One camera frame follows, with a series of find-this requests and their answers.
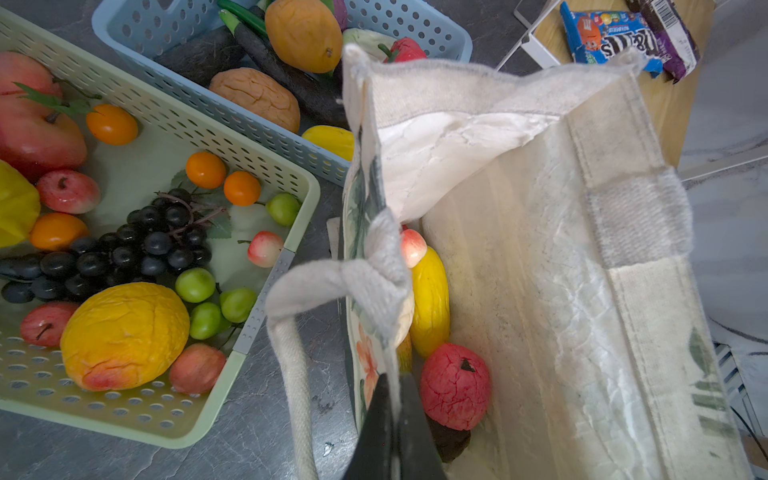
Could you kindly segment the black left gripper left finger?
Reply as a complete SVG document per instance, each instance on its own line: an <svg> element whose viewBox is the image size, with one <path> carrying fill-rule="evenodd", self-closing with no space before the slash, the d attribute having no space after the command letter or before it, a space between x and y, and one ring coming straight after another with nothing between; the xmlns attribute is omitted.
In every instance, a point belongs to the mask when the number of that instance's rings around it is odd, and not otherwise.
<svg viewBox="0 0 768 480"><path fill-rule="evenodd" d="M343 480L392 478L394 421L388 375L379 377Z"/></svg>

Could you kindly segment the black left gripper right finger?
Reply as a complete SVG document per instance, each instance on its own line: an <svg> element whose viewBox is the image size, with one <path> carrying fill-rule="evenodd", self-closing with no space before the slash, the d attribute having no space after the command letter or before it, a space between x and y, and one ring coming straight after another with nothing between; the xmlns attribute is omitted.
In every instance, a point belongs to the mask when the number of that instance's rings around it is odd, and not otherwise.
<svg viewBox="0 0 768 480"><path fill-rule="evenodd" d="M400 380L400 411L397 420L398 479L446 480L431 430L411 374Z"/></svg>

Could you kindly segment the floral canvas tote bag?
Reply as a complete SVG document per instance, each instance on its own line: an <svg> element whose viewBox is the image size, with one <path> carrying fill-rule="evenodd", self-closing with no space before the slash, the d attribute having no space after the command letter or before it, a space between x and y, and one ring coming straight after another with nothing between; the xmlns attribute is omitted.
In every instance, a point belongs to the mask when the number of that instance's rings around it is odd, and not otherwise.
<svg viewBox="0 0 768 480"><path fill-rule="evenodd" d="M629 48L526 77L343 53L355 139L340 250L266 300L300 479L317 475L296 318L339 299L359 434L388 375L398 479L401 230L441 258L450 340L491 376L451 479L749 479L689 255L686 191L662 155Z"/></svg>

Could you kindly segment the dark purple snack bar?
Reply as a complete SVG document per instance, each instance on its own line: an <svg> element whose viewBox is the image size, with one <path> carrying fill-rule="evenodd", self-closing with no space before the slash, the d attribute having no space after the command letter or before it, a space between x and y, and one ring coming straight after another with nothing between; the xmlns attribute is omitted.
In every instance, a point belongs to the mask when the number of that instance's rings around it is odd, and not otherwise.
<svg viewBox="0 0 768 480"><path fill-rule="evenodd" d="M653 32L664 70L674 83L692 73L700 53L688 28L671 0L626 0L629 10L639 13Z"/></svg>

